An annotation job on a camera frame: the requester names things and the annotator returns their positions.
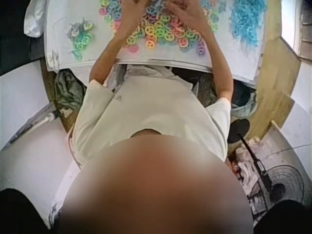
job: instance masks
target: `gray cloth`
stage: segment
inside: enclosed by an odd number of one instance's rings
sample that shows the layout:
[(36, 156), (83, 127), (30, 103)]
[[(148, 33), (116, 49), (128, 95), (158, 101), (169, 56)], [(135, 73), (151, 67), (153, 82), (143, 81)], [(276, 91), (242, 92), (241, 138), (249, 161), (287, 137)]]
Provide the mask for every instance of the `gray cloth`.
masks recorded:
[[(203, 77), (204, 79), (208, 79), (205, 86), (206, 92), (209, 93), (205, 98), (205, 105), (210, 106), (217, 101), (217, 94), (215, 90), (215, 83), (212, 78)], [(235, 80), (234, 81), (234, 94), (232, 99), (232, 110), (231, 116), (236, 117), (238, 119), (243, 119), (250, 117), (258, 107), (257, 103), (257, 94), (255, 89), (252, 89), (242, 82)]]
[(62, 70), (55, 79), (57, 103), (66, 109), (79, 110), (82, 106), (86, 87), (70, 72)]

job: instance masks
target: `white bag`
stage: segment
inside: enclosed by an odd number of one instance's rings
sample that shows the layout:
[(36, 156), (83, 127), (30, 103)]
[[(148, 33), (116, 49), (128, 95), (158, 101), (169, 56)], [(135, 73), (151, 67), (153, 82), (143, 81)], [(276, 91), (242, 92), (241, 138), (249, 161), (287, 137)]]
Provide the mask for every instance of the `white bag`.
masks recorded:
[(44, 30), (46, 0), (30, 0), (24, 20), (24, 34), (38, 38)]

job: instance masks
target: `hand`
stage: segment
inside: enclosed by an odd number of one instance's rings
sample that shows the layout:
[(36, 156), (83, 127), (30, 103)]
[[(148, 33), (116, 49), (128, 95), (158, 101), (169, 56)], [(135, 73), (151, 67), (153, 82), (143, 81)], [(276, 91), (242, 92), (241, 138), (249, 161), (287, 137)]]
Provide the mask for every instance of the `hand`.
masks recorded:
[(121, 23), (117, 34), (128, 38), (139, 25), (149, 0), (122, 0)]
[(176, 14), (186, 26), (200, 33), (210, 28), (199, 5), (199, 0), (166, 0), (166, 7)]

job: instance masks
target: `short sleeve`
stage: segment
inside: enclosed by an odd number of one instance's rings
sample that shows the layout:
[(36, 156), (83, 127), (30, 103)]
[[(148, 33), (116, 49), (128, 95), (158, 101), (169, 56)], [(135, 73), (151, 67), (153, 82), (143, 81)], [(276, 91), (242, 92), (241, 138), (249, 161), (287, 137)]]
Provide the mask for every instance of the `short sleeve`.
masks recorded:
[(231, 124), (231, 103), (226, 98), (220, 98), (215, 104), (208, 106), (206, 110), (222, 135), (224, 145), (227, 147)]
[(85, 144), (88, 143), (89, 135), (94, 126), (113, 98), (113, 92), (96, 80), (89, 83), (73, 132), (77, 159), (80, 157), (79, 154), (83, 152)]

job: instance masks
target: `pile of blue rings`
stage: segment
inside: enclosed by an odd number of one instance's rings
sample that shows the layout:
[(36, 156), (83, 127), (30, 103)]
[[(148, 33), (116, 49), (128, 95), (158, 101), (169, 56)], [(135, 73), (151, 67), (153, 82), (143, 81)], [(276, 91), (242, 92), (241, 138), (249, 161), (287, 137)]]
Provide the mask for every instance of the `pile of blue rings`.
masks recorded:
[(262, 14), (267, 10), (265, 0), (234, 0), (230, 17), (234, 38), (248, 45), (258, 46), (258, 29), (262, 24)]

